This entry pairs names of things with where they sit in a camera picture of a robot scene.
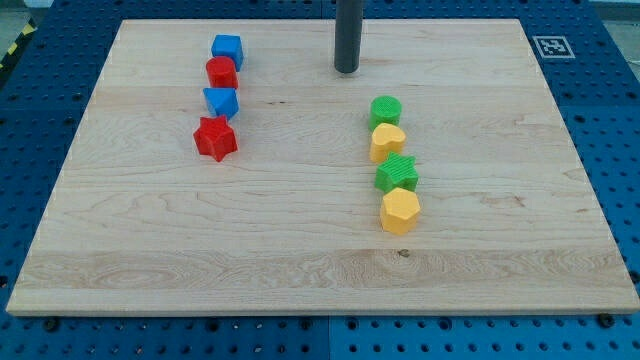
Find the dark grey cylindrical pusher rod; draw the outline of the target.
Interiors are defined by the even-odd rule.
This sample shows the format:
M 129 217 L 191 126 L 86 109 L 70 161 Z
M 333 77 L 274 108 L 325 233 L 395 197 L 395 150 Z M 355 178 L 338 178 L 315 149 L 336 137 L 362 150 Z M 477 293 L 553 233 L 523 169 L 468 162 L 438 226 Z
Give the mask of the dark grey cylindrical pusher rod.
M 336 1 L 334 68 L 340 73 L 359 68 L 363 10 L 363 0 Z

